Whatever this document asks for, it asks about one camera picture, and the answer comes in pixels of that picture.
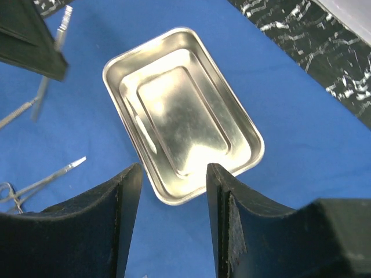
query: blue cloth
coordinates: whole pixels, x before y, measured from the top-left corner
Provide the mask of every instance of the blue cloth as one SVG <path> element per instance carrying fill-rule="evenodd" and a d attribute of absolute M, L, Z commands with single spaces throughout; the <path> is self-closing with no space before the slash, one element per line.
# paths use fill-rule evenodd
<path fill-rule="evenodd" d="M 0 130 L 0 181 L 16 189 L 83 156 L 87 161 L 24 205 L 41 211 L 108 180 L 139 159 L 103 84 L 105 63 L 167 30 L 195 30 L 261 131 L 265 155 L 238 178 L 287 206 L 318 197 L 371 197 L 371 132 L 226 0 L 73 3 L 64 83 L 51 82 L 40 120 Z M 56 30 L 61 12 L 48 19 Z M 41 77 L 0 65 L 0 117 Z M 145 175 L 126 277 L 215 277 L 206 195 L 171 207 Z"/>

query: tray rim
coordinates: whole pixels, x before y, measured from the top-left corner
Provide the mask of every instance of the tray rim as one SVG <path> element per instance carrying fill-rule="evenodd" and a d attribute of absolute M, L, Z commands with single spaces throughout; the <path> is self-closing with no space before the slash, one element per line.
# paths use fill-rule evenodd
<path fill-rule="evenodd" d="M 150 172 L 148 171 L 148 167 L 147 167 L 147 163 L 145 162 L 144 160 L 144 157 L 143 157 L 143 154 L 142 152 L 146 152 L 145 149 L 142 149 L 142 147 L 140 147 L 138 145 L 138 143 L 136 142 L 136 139 L 134 138 L 134 134 L 132 133 L 132 131 L 129 129 L 129 125 L 128 125 L 128 121 L 125 119 L 125 117 L 123 116 L 123 113 L 121 112 L 121 108 L 120 108 L 120 105 L 117 101 L 117 98 L 114 94 L 114 92 L 111 90 L 109 84 L 108 84 L 108 80 L 107 80 L 107 72 L 108 70 L 111 68 L 111 66 L 113 66 L 115 63 L 117 63 L 119 60 L 123 60 L 126 56 L 128 55 L 131 55 L 132 53 L 137 53 L 145 48 L 147 48 L 150 44 L 152 44 L 153 42 L 155 41 L 160 41 L 170 35 L 173 35 L 173 34 L 176 34 L 178 32 L 187 32 L 189 34 L 191 34 L 197 41 L 198 45 L 200 46 L 200 48 L 203 50 L 205 56 L 207 57 L 207 59 L 209 60 L 209 62 L 211 63 L 212 67 L 214 68 L 214 70 L 216 71 L 217 75 L 219 76 L 219 78 L 223 81 L 224 85 L 227 87 L 227 89 L 229 90 L 231 96 L 233 97 L 233 99 L 236 101 L 236 103 L 242 108 L 242 112 L 245 114 L 247 120 L 249 121 L 251 127 L 253 128 L 255 134 L 256 134 L 256 137 L 258 138 L 258 140 L 260 141 L 260 150 L 259 150 L 259 154 L 256 156 L 256 159 L 254 160 L 253 163 L 249 164 L 248 166 L 245 166 L 245 167 L 242 167 L 241 169 L 231 173 L 233 176 L 238 176 L 240 174 L 242 174 L 243 172 L 255 167 L 256 165 L 258 165 L 260 163 L 260 161 L 262 160 L 263 156 L 264 156 L 264 153 L 265 153 L 265 143 L 264 143 L 264 140 L 263 140 L 263 137 L 261 136 L 260 132 L 258 131 L 256 125 L 253 123 L 253 121 L 251 120 L 250 116 L 248 115 L 248 113 L 246 112 L 246 110 L 244 109 L 243 105 L 241 104 L 241 102 L 238 100 L 236 94 L 234 93 L 234 91 L 232 90 L 232 88 L 230 87 L 229 83 L 227 82 L 227 80 L 225 79 L 224 75 L 221 73 L 221 71 L 219 70 L 219 67 L 217 66 L 217 64 L 215 63 L 214 59 L 211 57 L 210 53 L 208 52 L 207 48 L 205 47 L 205 45 L 202 43 L 200 37 L 197 35 L 197 33 L 192 30 L 191 28 L 188 28 L 188 27 L 175 27 L 175 28 L 172 28 L 170 29 L 169 31 L 161 34 L 161 35 L 158 35 L 156 36 L 155 38 L 152 38 L 150 39 L 149 41 L 146 41 L 144 43 L 142 43 L 141 45 L 138 45 L 132 49 L 129 49 L 128 51 L 126 52 L 123 52 L 122 54 L 119 54 L 115 57 L 113 57 L 112 59 L 110 59 L 104 66 L 103 68 L 103 71 L 102 71 L 102 79 L 103 79 L 103 82 L 104 82 L 104 85 L 106 86 L 106 89 L 108 90 L 108 93 L 110 94 L 110 97 L 112 99 L 112 102 L 114 103 L 115 105 L 115 108 L 119 114 L 119 117 L 121 118 L 121 121 L 123 122 L 123 125 L 126 129 L 126 132 L 128 133 L 129 135 L 129 138 L 134 146 L 134 149 L 141 161 L 141 164 L 143 165 L 146 173 L 147 173 L 147 176 L 148 176 L 148 179 L 150 181 L 150 184 L 153 188 L 153 191 L 155 192 L 155 195 L 156 197 L 164 204 L 168 204 L 170 206 L 179 206 L 181 204 L 184 204 L 184 203 L 187 203 L 189 202 L 190 200 L 196 198 L 197 196 L 203 194 L 206 192 L 206 186 L 204 187 L 201 187 L 199 189 L 196 189 L 194 190 L 193 192 L 191 192 L 190 194 L 182 197 L 182 198 L 179 198 L 179 199 L 176 199 L 176 200 L 169 200 L 167 199 L 166 197 L 164 197 L 162 194 L 160 194 L 158 188 L 156 187 L 155 185 L 155 181 L 154 179 L 152 178 Z"/>

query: table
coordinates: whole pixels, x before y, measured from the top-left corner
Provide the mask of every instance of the table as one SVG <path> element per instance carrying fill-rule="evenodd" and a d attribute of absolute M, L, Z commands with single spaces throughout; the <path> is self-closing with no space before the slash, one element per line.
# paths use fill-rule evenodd
<path fill-rule="evenodd" d="M 64 83 L 0 130 L 0 181 L 16 189 L 83 156 L 87 161 L 25 203 L 41 211 L 139 159 L 101 78 L 105 63 L 167 30 L 195 30 L 260 130 L 265 155 L 238 178 L 299 208 L 318 197 L 371 197 L 371 132 L 226 0 L 73 3 Z M 62 12 L 47 20 L 56 30 Z M 1 117 L 32 99 L 41 77 L 0 65 Z M 214 277 L 206 195 L 161 203 L 144 176 L 126 277 Z"/>

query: stainless steel tray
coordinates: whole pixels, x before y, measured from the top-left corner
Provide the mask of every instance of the stainless steel tray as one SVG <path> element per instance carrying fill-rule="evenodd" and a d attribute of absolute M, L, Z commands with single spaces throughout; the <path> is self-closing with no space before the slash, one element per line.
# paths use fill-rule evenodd
<path fill-rule="evenodd" d="M 198 35 L 176 28 L 110 60 L 103 80 L 157 197 L 182 204 L 206 190 L 206 166 L 234 175 L 264 142 Z"/>

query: metal tray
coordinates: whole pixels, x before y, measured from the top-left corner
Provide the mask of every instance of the metal tray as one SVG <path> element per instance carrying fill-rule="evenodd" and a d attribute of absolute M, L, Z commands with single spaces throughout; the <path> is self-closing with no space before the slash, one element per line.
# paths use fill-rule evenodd
<path fill-rule="evenodd" d="M 157 197 L 206 191 L 206 167 L 255 166 L 264 142 L 198 35 L 175 28 L 110 60 L 103 80 Z"/>

